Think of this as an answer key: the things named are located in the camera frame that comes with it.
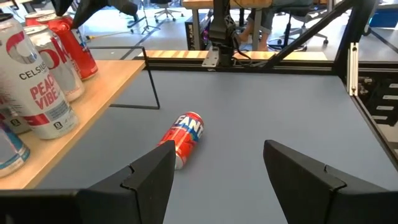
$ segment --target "white can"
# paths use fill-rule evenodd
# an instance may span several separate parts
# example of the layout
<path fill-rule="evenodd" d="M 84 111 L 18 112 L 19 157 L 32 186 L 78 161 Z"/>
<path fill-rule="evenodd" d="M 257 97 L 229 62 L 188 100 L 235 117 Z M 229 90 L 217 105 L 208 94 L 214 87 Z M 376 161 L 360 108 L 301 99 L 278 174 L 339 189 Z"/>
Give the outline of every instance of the white can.
<path fill-rule="evenodd" d="M 12 132 L 21 134 L 30 130 L 26 121 L 10 108 L 6 99 L 0 95 L 0 121 L 6 124 Z"/>
<path fill-rule="evenodd" d="M 29 155 L 29 149 L 19 137 L 0 122 L 0 177 L 21 168 Z"/>
<path fill-rule="evenodd" d="M 85 87 L 75 69 L 75 63 L 70 60 L 69 53 L 64 49 L 60 38 L 46 25 L 24 27 L 24 30 L 54 75 L 67 100 L 71 102 L 81 96 Z"/>
<path fill-rule="evenodd" d="M 12 14 L 0 14 L 0 94 L 41 139 L 71 131 L 78 118 Z"/>
<path fill-rule="evenodd" d="M 40 23 L 37 22 L 36 19 L 54 13 L 55 13 L 54 10 L 41 10 L 41 11 L 31 12 L 25 16 L 25 24 L 27 26 L 40 25 Z"/>

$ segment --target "coca-cola can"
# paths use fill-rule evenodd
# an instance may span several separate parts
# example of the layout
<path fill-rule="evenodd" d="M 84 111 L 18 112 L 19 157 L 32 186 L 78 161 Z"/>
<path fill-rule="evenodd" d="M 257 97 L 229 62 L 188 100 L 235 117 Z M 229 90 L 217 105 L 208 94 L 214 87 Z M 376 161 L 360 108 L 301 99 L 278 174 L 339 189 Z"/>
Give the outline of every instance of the coca-cola can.
<path fill-rule="evenodd" d="M 81 96 L 85 87 L 76 71 L 75 63 L 64 49 L 59 37 L 46 25 L 24 28 L 40 56 L 54 75 L 69 102 Z"/>
<path fill-rule="evenodd" d="M 0 95 L 0 121 L 6 124 L 14 133 L 21 134 L 30 130 L 26 121 L 18 116 L 11 107 L 7 105 L 5 97 Z"/>
<path fill-rule="evenodd" d="M 63 16 L 51 14 L 38 18 L 37 22 L 48 25 L 60 37 L 63 46 L 76 62 L 82 80 L 97 74 L 98 67 L 79 29 L 72 29 L 72 17 L 67 13 Z"/>
<path fill-rule="evenodd" d="M 12 14 L 0 14 L 0 94 L 41 139 L 65 135 L 78 118 Z"/>
<path fill-rule="evenodd" d="M 34 25 L 40 25 L 39 22 L 37 22 L 37 19 L 42 17 L 42 16 L 47 16 L 50 14 L 55 13 L 54 10 L 41 10 L 37 12 L 31 12 L 28 15 L 25 16 L 25 24 L 27 26 L 34 26 Z"/>

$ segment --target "black metal frame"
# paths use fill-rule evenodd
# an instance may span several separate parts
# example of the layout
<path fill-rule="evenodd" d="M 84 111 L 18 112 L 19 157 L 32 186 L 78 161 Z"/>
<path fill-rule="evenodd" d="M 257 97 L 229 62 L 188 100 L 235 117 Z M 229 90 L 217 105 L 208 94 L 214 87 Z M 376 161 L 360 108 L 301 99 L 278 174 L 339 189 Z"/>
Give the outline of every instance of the black metal frame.
<path fill-rule="evenodd" d="M 192 71 L 206 72 L 208 68 L 202 67 L 203 58 L 148 58 L 153 70 L 164 71 Z M 253 63 L 266 62 L 266 60 L 252 60 Z M 333 61 L 314 60 L 284 60 L 272 68 L 243 67 L 216 67 L 217 72 L 244 72 L 244 73 L 277 73 L 277 74 L 303 74 L 303 75 L 338 75 L 333 71 Z M 397 78 L 398 62 L 360 62 L 359 76 L 373 78 Z"/>
<path fill-rule="evenodd" d="M 149 66 L 149 62 L 148 62 L 148 56 L 147 56 L 147 53 L 146 53 L 145 48 L 143 46 L 89 47 L 89 49 L 129 49 L 129 50 L 141 49 L 142 54 L 144 55 L 145 66 L 146 66 L 146 70 L 148 71 L 150 84 L 152 86 L 152 91 L 154 92 L 154 96 L 155 96 L 155 99 L 156 99 L 156 106 L 111 104 L 110 107 L 115 107 L 115 108 L 137 108 L 137 109 L 147 109 L 147 110 L 159 110 L 160 109 L 160 103 L 159 103 L 159 98 L 157 97 L 157 92 L 156 92 L 156 87 L 155 87 L 155 83 L 154 83 L 154 78 L 152 77 L 152 72 L 150 70 L 150 66 Z"/>
<path fill-rule="evenodd" d="M 366 124 L 369 126 L 373 135 L 376 137 L 377 141 L 383 148 L 384 152 L 387 154 L 387 157 L 390 159 L 394 168 L 398 171 L 398 154 L 394 152 L 393 144 L 391 144 L 386 137 L 381 133 L 381 130 L 377 126 L 376 122 L 372 119 L 372 116 L 369 114 L 365 106 L 363 105 L 361 99 L 358 96 L 352 96 L 355 106 L 361 113 L 364 118 Z"/>
<path fill-rule="evenodd" d="M 221 9 L 222 2 L 229 0 L 215 0 L 216 7 Z M 348 66 L 348 50 L 351 43 L 358 43 L 363 35 L 364 27 L 371 15 L 375 0 L 344 0 L 337 4 L 332 12 L 329 12 L 317 24 L 309 28 L 299 38 L 272 56 L 269 60 L 252 60 L 257 67 L 234 65 L 233 67 L 215 67 L 209 70 L 201 66 L 203 58 L 149 58 L 151 69 L 155 70 L 180 70 L 180 71 L 214 71 L 214 72 L 242 72 L 242 73 L 278 73 L 278 74 L 303 74 L 303 75 L 335 75 L 345 80 Z M 352 8 L 349 21 L 340 42 L 338 52 L 334 61 L 299 61 L 283 60 L 297 47 L 306 43 L 316 33 L 325 28 L 331 21 Z M 397 78 L 397 62 L 360 62 L 359 76 L 372 77 L 375 79 Z M 380 142 L 394 167 L 398 170 L 398 155 L 383 136 L 377 124 L 357 96 L 351 97 L 358 107 L 359 112 L 369 125 L 376 139 Z"/>

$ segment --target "can lid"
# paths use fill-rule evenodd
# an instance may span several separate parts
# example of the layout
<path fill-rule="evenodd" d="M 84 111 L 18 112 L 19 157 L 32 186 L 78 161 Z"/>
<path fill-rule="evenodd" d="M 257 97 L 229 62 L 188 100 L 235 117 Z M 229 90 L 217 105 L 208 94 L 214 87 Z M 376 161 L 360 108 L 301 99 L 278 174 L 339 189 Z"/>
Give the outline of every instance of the can lid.
<path fill-rule="evenodd" d="M 14 16 L 11 13 L 0 13 L 0 22 L 4 22 L 13 18 Z"/>
<path fill-rule="evenodd" d="M 49 14 L 49 15 L 42 16 L 42 17 L 38 18 L 37 22 L 47 22 L 47 21 L 51 21 L 54 19 L 61 19 L 61 18 L 62 18 L 62 16 L 57 16 L 55 13 L 53 13 L 53 14 Z"/>
<path fill-rule="evenodd" d="M 24 31 L 26 32 L 27 35 L 32 35 L 42 32 L 48 28 L 49 27 L 47 25 L 36 25 L 36 26 L 24 27 Z"/>
<path fill-rule="evenodd" d="M 42 16 L 46 16 L 46 15 L 50 15 L 50 14 L 54 14 L 55 11 L 52 9 L 49 10 L 41 10 L 41 11 L 37 11 L 37 12 L 31 12 L 28 15 L 25 16 L 26 19 L 28 18 L 39 18 Z"/>

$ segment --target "person's leg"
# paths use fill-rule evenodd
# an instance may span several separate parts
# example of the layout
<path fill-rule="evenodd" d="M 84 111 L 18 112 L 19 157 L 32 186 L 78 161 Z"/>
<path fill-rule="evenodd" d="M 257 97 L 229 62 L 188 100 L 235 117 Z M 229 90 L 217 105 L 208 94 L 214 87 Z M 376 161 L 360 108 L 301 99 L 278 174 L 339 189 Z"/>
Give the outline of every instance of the person's leg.
<path fill-rule="evenodd" d="M 271 8 L 263 8 L 261 9 L 261 33 L 262 37 L 259 43 L 259 49 L 260 51 L 267 51 L 267 40 L 269 37 L 269 34 L 271 33 L 272 30 L 272 21 L 274 20 L 274 10 Z M 242 32 L 242 34 L 239 35 L 239 38 L 241 39 L 242 42 L 247 42 L 249 35 L 253 33 L 254 29 L 254 16 L 256 15 L 256 10 L 252 9 L 249 16 L 248 16 L 248 24 L 245 28 L 245 30 Z"/>
<path fill-rule="evenodd" d="M 267 40 L 272 30 L 272 21 L 274 20 L 275 12 L 271 8 L 264 8 L 261 10 L 261 40 L 259 43 L 259 51 L 268 51 Z"/>
<path fill-rule="evenodd" d="M 256 10 L 252 9 L 248 16 L 248 24 L 246 25 L 245 30 L 239 35 L 241 42 L 247 42 L 249 35 L 253 32 L 255 13 L 256 13 Z"/>

